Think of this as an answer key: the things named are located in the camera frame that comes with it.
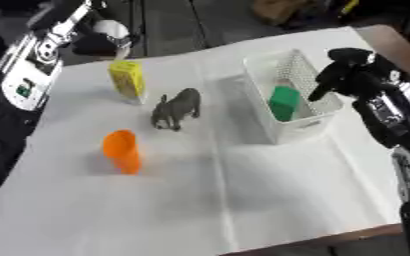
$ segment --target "plastic cup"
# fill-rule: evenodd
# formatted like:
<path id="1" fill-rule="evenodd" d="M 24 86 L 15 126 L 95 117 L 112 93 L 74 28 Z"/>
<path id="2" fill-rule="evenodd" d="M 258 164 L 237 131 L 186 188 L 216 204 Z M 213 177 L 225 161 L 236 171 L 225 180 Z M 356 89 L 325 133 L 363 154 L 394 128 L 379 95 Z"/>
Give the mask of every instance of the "plastic cup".
<path id="1" fill-rule="evenodd" d="M 141 167 L 135 134 L 128 130 L 113 132 L 102 144 L 104 155 L 124 174 L 137 174 Z"/>

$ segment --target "plastic basket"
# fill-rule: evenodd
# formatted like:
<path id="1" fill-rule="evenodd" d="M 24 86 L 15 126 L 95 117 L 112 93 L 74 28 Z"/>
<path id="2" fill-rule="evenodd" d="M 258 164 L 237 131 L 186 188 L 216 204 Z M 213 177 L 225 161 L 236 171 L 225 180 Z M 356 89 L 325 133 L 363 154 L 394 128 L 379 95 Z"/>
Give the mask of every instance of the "plastic basket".
<path id="1" fill-rule="evenodd" d="M 247 96 L 274 144 L 318 135 L 343 107 L 332 93 L 317 102 L 307 100 L 317 86 L 315 77 L 318 73 L 298 50 L 248 57 L 244 59 L 244 66 Z M 290 86 L 300 92 L 300 103 L 289 122 L 277 121 L 268 105 L 278 85 Z"/>

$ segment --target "white tablecloth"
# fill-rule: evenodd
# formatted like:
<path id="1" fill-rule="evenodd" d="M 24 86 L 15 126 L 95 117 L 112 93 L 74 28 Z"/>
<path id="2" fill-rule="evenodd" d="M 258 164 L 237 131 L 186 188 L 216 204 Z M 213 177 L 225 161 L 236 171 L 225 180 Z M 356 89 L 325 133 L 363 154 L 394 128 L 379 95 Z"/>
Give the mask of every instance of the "white tablecloth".
<path id="1" fill-rule="evenodd" d="M 326 133 L 272 146 L 242 92 L 242 59 L 300 49 L 368 48 L 350 28 L 246 41 L 141 60 L 149 98 L 131 106 L 108 62 L 64 69 L 29 147 L 0 190 L 0 256 L 216 255 L 399 222 L 389 152 L 349 107 Z M 163 93 L 203 95 L 199 120 L 153 129 Z M 100 151 L 117 129 L 137 134 L 138 176 Z"/>

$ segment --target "toy animal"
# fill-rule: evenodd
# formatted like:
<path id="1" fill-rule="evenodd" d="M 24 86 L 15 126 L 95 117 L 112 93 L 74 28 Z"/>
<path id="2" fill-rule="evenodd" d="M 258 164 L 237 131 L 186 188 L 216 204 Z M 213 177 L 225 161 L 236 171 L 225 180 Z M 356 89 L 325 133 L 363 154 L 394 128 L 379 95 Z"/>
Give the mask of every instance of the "toy animal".
<path id="1" fill-rule="evenodd" d="M 152 113 L 152 125 L 157 129 L 171 129 L 180 131 L 180 121 L 188 114 L 193 118 L 200 116 L 201 97 L 198 90 L 187 88 L 181 91 L 175 98 L 167 101 L 163 95 L 161 102 Z"/>

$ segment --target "yellow box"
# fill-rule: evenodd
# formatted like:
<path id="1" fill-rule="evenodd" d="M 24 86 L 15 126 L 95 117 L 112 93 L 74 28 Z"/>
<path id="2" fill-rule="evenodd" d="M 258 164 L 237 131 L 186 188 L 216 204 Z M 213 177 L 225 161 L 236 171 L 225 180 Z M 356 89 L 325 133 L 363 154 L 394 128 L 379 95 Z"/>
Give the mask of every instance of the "yellow box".
<path id="1" fill-rule="evenodd" d="M 109 73 L 119 93 L 132 102 L 143 104 L 146 87 L 141 64 L 126 60 L 114 61 L 109 66 Z"/>

